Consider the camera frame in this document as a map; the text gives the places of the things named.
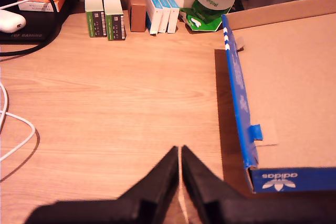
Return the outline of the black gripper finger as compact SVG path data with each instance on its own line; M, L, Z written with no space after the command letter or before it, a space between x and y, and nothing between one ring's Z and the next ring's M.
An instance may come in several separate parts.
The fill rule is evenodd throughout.
M202 223L247 223L243 196L218 178L189 149L182 147L182 176Z
M140 181L119 198L130 201L127 223L163 223L179 180L178 147L173 146Z

